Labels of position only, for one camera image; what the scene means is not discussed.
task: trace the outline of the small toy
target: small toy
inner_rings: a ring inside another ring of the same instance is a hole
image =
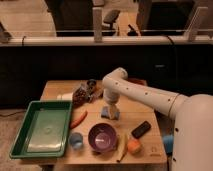
[[[87,87],[85,84],[81,84],[73,93],[73,105],[78,107],[86,102]]]
[[[70,128],[73,129],[75,127],[77,127],[87,116],[87,111],[85,111],[78,119],[76,119],[75,121],[72,121],[70,124]]]
[[[125,133],[121,134],[118,138],[118,155],[117,162],[121,162],[122,158],[127,151],[127,135]]]
[[[128,152],[136,154],[141,151],[141,142],[138,139],[130,138],[127,143]]]
[[[101,111],[102,118],[118,120],[119,115],[120,115],[120,111],[115,105],[104,106]]]
[[[142,124],[140,124],[137,128],[135,128],[131,134],[134,138],[138,139],[143,134],[145,134],[147,131],[151,129],[151,125],[148,121],[144,121]]]
[[[74,150],[81,149],[83,147],[83,135],[79,132],[70,134],[69,144]]]

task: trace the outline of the small cup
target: small cup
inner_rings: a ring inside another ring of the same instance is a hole
[[[74,150],[81,149],[83,147],[83,136],[79,132],[74,132],[70,134],[69,144]]]

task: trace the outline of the plastic tray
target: plastic tray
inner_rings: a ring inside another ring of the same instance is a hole
[[[66,147],[71,108],[71,101],[32,101],[10,157],[61,157]]]

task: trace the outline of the yellow object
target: yellow object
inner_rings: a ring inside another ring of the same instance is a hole
[[[126,154],[127,150],[127,135],[125,133],[121,134],[118,139],[118,156],[117,162],[120,162],[124,155]]]

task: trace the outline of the wooden table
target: wooden table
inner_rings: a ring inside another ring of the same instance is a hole
[[[85,81],[48,81],[41,100],[53,100],[57,95],[70,93]],[[85,103],[83,106],[76,108],[72,112],[72,117],[75,120],[85,110],[88,115],[85,120],[72,132],[81,132],[84,137],[84,148],[80,151],[74,151],[68,144],[65,155],[61,158],[45,158],[45,159],[24,159],[20,160],[22,164],[117,164],[116,151],[107,152],[101,155],[94,155],[91,147],[88,144],[88,132],[90,128],[100,122],[109,123],[115,129],[117,134],[126,132],[130,135],[132,129],[147,120],[152,128],[143,137],[140,138],[142,143],[142,151],[137,155],[127,153],[121,164],[163,164],[166,163],[166,154],[164,151],[162,139],[159,132],[159,127],[156,121],[153,109],[132,101],[127,97],[121,96],[117,106],[120,110],[119,120],[108,120],[100,117],[100,111],[106,103],[103,99],[98,99],[93,103]]]

